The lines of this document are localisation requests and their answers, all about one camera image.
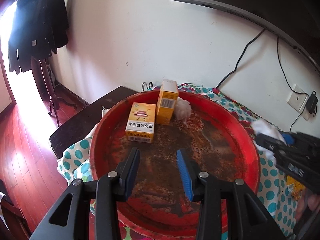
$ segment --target wooden floor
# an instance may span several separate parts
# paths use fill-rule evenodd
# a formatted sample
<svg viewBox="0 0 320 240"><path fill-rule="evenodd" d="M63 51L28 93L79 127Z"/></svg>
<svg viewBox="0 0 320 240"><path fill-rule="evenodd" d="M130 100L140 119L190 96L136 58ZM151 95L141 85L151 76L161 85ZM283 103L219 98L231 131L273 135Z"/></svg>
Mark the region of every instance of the wooden floor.
<svg viewBox="0 0 320 240"><path fill-rule="evenodd" d="M34 231L67 182L57 172L57 159L48 141L57 128L55 118L48 115L48 102L40 99L31 71L15 78L20 80L11 82L17 104L0 120L0 178ZM57 92L72 102L59 88ZM77 110L61 104L61 124L84 107L74 103Z"/></svg>

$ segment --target black jacket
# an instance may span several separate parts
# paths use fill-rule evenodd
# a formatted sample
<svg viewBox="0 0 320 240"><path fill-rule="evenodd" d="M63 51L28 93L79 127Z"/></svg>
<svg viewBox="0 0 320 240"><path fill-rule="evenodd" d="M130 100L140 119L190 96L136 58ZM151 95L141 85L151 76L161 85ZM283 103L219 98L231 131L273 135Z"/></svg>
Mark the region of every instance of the black jacket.
<svg viewBox="0 0 320 240"><path fill-rule="evenodd" d="M68 28L64 0L18 0L8 43L9 71L30 70L31 56L39 60L57 54L68 43Z"/></svg>

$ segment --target coat rack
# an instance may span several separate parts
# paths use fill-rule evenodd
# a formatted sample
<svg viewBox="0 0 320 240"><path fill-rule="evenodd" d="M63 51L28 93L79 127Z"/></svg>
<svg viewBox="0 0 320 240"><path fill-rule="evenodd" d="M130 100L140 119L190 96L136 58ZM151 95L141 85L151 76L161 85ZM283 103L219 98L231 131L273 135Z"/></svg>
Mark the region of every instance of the coat rack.
<svg viewBox="0 0 320 240"><path fill-rule="evenodd" d="M66 100L64 100L62 97L57 97L55 92L54 92L54 88L52 85L52 81L51 78L49 76L49 72L48 72L48 67L47 67L47 62L46 59L41 59L40 60L40 65L41 65L41 71L42 71L42 75L44 78L44 83L45 86L47 87L47 91L48 94L50 96L50 111L49 111L49 115L51 115L52 111L54 111L55 115L56 115L56 119L57 119L57 125L58 127L60 126L59 124L59 118L58 118L58 113L57 110L60 109L60 105L59 102L63 102L65 103L67 106L73 106L75 109L77 109L77 105L76 104L71 104L68 103Z"/></svg>

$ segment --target cardboard box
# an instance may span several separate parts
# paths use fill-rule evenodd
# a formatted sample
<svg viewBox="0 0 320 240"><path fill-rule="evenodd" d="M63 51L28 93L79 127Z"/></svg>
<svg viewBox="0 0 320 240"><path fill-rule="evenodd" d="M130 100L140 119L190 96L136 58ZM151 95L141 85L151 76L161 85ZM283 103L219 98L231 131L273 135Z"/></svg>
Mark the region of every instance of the cardboard box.
<svg viewBox="0 0 320 240"><path fill-rule="evenodd" d="M178 96L177 82L164 79L158 98L156 123L165 125L170 123Z"/></svg>
<svg viewBox="0 0 320 240"><path fill-rule="evenodd" d="M125 134L129 141L153 142L156 105L133 103Z"/></svg>

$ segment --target metal screw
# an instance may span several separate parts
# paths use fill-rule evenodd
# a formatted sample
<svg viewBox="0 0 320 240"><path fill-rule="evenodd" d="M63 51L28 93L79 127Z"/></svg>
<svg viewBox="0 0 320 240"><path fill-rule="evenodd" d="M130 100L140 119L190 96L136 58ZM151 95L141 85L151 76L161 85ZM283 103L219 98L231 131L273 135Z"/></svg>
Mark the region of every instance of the metal screw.
<svg viewBox="0 0 320 240"><path fill-rule="evenodd" d="M118 173L116 172L116 171L110 171L109 173L108 173L108 177L109 178L114 178L114 177L116 177L118 175Z"/></svg>
<svg viewBox="0 0 320 240"><path fill-rule="evenodd" d="M73 186L79 186L81 184L81 179L75 179L73 182L72 182L72 185Z"/></svg>
<svg viewBox="0 0 320 240"><path fill-rule="evenodd" d="M201 178L207 178L207 177L209 176L209 173L207 173L206 171L201 171L201 172L199 173L199 176L200 176Z"/></svg>
<svg viewBox="0 0 320 240"><path fill-rule="evenodd" d="M235 182L236 182L236 184L239 185L239 186L241 186L241 185L244 184L244 180L243 180L243 179L236 179Z"/></svg>

